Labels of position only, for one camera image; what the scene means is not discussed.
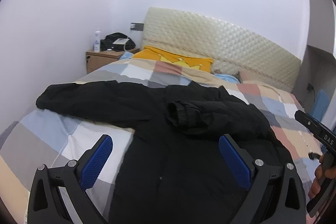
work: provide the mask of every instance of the white bottle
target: white bottle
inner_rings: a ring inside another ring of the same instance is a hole
[[[100,30],[97,29],[94,34],[94,45],[93,45],[94,52],[100,52]]]

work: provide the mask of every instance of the blue object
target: blue object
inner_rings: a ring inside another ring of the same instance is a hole
[[[238,185],[248,191],[252,185],[250,169],[225,136],[221,136],[219,138],[218,144],[219,151],[235,177]]]
[[[321,122],[325,112],[327,111],[329,103],[329,96],[323,90],[319,90],[313,108],[309,113],[310,116]]]
[[[83,190],[93,187],[112,152],[112,148],[112,138],[110,136],[106,136],[81,172],[80,186]]]
[[[217,78],[220,78],[226,82],[230,82],[230,83],[236,83],[239,84],[239,81],[236,77],[232,76],[232,75],[222,75],[220,73],[215,74],[215,76]]]
[[[124,54],[119,58],[119,60],[130,59],[134,54],[131,52],[124,52]]]

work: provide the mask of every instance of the pillow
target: pillow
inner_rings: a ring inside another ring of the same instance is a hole
[[[224,80],[226,82],[229,82],[229,83],[235,83],[235,84],[239,84],[240,83],[239,80],[236,77],[232,76],[232,75],[223,75],[223,74],[220,74],[220,73],[216,73],[214,75],[217,78],[222,79],[222,80]]]
[[[124,54],[119,58],[119,60],[130,59],[130,58],[132,58],[133,55],[134,55],[134,53],[124,52]]]
[[[229,75],[229,76],[235,78],[238,81],[238,83],[242,83],[242,79],[240,77],[240,72],[239,71],[237,73],[234,73],[234,74],[227,74],[227,73],[222,73],[221,70],[219,70],[219,69],[215,69],[213,71],[213,73],[216,77],[218,77],[217,75]]]
[[[292,86],[286,85],[280,81],[268,78],[264,75],[260,75],[256,72],[248,71],[248,70],[241,70],[239,72],[241,82],[244,84],[267,84],[276,89],[284,90],[286,92],[291,93],[293,90]]]
[[[137,52],[132,58],[143,58],[151,60],[160,60],[167,63],[176,64],[186,68],[192,68],[197,70],[203,70],[210,72],[211,65],[213,63],[212,58],[198,58],[198,57],[189,57],[173,52],[164,51],[160,48],[152,46],[144,46],[143,50]]]

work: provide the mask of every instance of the black bag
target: black bag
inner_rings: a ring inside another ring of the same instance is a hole
[[[113,44],[114,41],[117,39],[126,39],[128,36],[120,33],[120,32],[115,32],[113,34],[109,34],[105,37],[105,39],[100,40],[100,50],[101,51],[106,51],[108,48],[111,48],[115,52],[121,52],[124,50],[124,45],[118,45],[118,44]],[[125,49],[127,51],[135,48],[135,43],[133,42],[132,39],[129,38],[125,45]]]

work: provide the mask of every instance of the white device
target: white device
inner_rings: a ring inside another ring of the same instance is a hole
[[[116,41],[113,42],[115,45],[126,45],[128,42],[129,38],[119,38]]]

